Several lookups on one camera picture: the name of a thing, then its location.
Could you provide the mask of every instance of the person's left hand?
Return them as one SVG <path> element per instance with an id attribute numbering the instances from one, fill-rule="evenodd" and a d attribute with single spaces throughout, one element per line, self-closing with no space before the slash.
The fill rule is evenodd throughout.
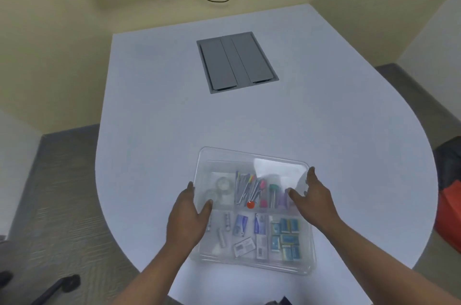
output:
<path id="1" fill-rule="evenodd" d="M 213 201 L 209 200 L 198 214 L 194 206 L 192 182 L 182 191 L 173 205 L 166 226 L 166 244 L 179 248 L 187 257 L 203 237 L 210 218 Z"/>

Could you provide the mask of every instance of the wall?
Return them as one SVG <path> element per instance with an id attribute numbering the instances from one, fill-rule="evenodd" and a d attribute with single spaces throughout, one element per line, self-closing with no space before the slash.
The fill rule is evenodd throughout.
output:
<path id="1" fill-rule="evenodd" d="M 461 120 L 461 0 L 447 0 L 397 63 Z"/>
<path id="2" fill-rule="evenodd" d="M 8 235 L 41 137 L 0 109 L 0 235 Z"/>
<path id="3" fill-rule="evenodd" d="M 44 133 L 98 123 L 112 33 L 303 3 L 370 63 L 395 62 L 443 1 L 1 0 L 0 107 Z"/>

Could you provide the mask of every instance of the hand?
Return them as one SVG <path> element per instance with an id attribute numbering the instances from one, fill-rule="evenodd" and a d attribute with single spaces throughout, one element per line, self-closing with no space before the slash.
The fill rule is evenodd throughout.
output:
<path id="1" fill-rule="evenodd" d="M 213 207 L 213 201 L 209 200 L 198 214 L 194 206 L 194 190 L 193 183 L 189 182 L 177 197 L 166 225 L 166 244 L 180 249 L 184 257 L 190 254 L 203 237 Z"/>
<path id="2" fill-rule="evenodd" d="M 341 221 L 331 198 L 330 190 L 319 181 L 315 175 L 315 168 L 310 167 L 306 177 L 309 188 L 301 196 L 292 188 L 288 189 L 288 195 L 296 204 L 299 212 L 310 224 L 317 227 L 323 233 L 336 222 Z"/>

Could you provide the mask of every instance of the gray carpet floor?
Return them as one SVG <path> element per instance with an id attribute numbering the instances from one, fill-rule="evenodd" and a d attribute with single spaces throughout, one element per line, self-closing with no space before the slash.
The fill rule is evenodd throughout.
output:
<path id="1" fill-rule="evenodd" d="M 460 122 L 398 66 L 377 70 L 410 104 L 433 148 L 461 135 Z M 57 279 L 74 273 L 82 278 L 80 288 L 59 293 L 48 304 L 108 304 L 138 274 L 118 248 L 99 205 L 98 130 L 93 125 L 43 136 L 9 241 L 0 244 L 0 269 L 15 273 L 0 291 L 0 304 L 30 304 Z M 436 232 L 415 269 L 461 298 L 461 254 Z"/>

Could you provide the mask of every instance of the plastic organizer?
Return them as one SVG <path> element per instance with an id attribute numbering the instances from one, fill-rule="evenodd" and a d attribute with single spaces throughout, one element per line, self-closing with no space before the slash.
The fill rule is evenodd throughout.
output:
<path id="1" fill-rule="evenodd" d="M 307 275 L 316 258 L 312 227 L 285 193 L 302 193 L 303 162 L 204 147 L 195 172 L 198 211 L 213 199 L 210 221 L 191 259 Z"/>

